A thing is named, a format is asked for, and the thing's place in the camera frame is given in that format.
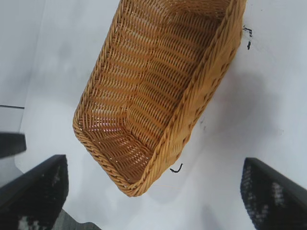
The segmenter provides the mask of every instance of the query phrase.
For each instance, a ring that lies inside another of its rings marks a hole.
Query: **tan wicker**
[[[121,0],[73,118],[128,196],[179,158],[235,56],[246,0]]]

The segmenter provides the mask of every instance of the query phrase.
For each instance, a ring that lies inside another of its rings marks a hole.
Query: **rectangular basket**
[[[73,118],[128,196],[179,158],[235,56],[246,0],[121,0]]]

